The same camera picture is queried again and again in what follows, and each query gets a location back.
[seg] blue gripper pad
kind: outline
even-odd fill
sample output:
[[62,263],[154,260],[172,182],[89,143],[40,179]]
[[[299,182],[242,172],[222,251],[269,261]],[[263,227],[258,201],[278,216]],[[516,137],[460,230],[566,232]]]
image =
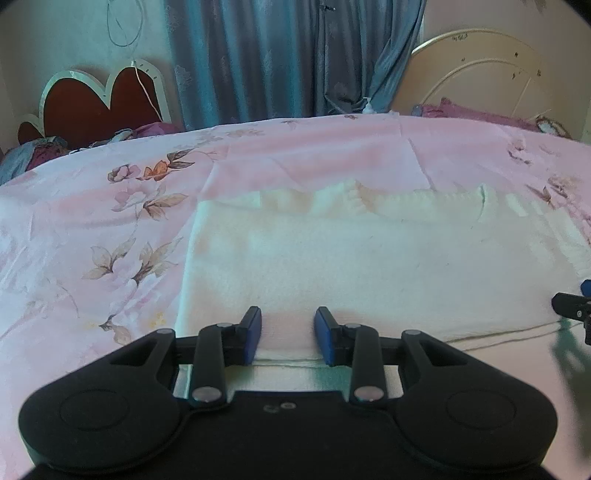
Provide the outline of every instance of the blue gripper pad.
[[261,338],[262,316],[261,309],[250,307],[240,322],[240,327],[246,328],[246,342],[244,345],[244,364],[250,365],[255,358],[256,346]]
[[326,365],[335,364],[335,346],[331,328],[339,327],[326,307],[320,307],[314,315],[314,334]]
[[591,297],[591,280],[585,280],[581,283],[581,293],[583,297]]

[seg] folded white cloth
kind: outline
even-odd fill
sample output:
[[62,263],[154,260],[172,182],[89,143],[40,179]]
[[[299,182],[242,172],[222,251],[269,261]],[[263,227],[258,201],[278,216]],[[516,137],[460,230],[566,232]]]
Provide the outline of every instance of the folded white cloth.
[[382,336],[423,330],[463,349],[558,328],[550,299],[577,293],[591,250],[568,214],[514,195],[383,195],[355,182],[315,193],[201,202],[179,335],[262,309],[259,364],[309,365],[315,310]]

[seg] white cable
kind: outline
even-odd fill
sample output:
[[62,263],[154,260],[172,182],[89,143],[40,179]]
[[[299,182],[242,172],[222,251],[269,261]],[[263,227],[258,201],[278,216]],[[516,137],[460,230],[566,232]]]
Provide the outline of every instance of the white cable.
[[[138,7],[139,10],[139,15],[140,15],[140,21],[139,21],[139,28],[138,28],[138,32],[136,33],[134,39],[130,42],[128,41],[128,37],[127,37],[127,32],[124,30],[123,26],[121,26],[121,22],[119,22],[119,18],[117,16],[115,16],[115,22],[117,23],[117,26],[121,29],[121,31],[123,32],[123,35],[125,36],[125,41],[127,42],[126,44],[119,44],[117,43],[115,40],[113,40],[113,35],[111,35],[111,23],[110,23],[110,13],[111,13],[111,3],[114,0],[109,0],[107,2],[107,32],[109,33],[109,40],[111,41],[111,43],[113,45],[115,45],[116,47],[119,48],[127,48],[132,46],[139,38],[139,36],[142,33],[142,29],[144,27],[144,9],[142,8],[142,4],[139,0],[135,0],[135,4]],[[131,65],[132,67],[135,69],[135,76],[138,79],[138,82],[140,84],[140,86],[142,87],[142,90],[144,91],[144,94],[146,95],[146,98],[148,99],[150,105],[152,106],[152,108],[154,109],[154,112],[156,112],[156,115],[158,116],[158,119],[162,122],[162,115],[160,115],[160,112],[158,111],[158,109],[155,107],[154,103],[152,102],[152,99],[150,98],[150,94],[148,93],[148,91],[146,90],[145,85],[143,84],[141,78],[139,78],[139,71],[138,71],[138,67],[135,63],[135,60],[131,61]]]
[[148,94],[148,91],[146,90],[146,87],[144,86],[144,84],[142,83],[141,78],[139,78],[139,71],[137,66],[135,65],[135,60],[133,61],[133,66],[135,68],[135,76],[138,78],[138,82],[139,84],[142,86],[142,90],[144,91],[144,93],[146,94],[146,98],[148,99],[148,101],[150,102],[150,105],[152,105],[152,108],[154,109],[154,112],[156,112],[156,115],[158,115],[158,119],[163,122],[162,120],[162,115],[160,115],[160,112],[158,111],[158,109],[154,106],[154,104],[152,103],[152,99],[150,98],[150,95]]

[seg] red headboard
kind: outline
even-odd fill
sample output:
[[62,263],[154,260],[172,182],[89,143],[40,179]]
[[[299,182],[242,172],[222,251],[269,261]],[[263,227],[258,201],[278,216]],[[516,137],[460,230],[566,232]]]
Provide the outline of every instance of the red headboard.
[[124,128],[160,121],[138,75],[162,120],[170,122],[160,71],[145,60],[136,60],[135,65],[137,70],[128,63],[112,73],[106,87],[80,70],[56,73],[43,90],[39,117],[27,115],[22,120],[19,143],[58,135],[76,149]]

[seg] blue curtain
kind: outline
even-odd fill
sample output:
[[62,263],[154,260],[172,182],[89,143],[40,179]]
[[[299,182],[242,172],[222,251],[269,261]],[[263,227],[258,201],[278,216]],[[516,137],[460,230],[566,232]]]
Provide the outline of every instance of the blue curtain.
[[426,0],[164,0],[187,129],[388,110]]

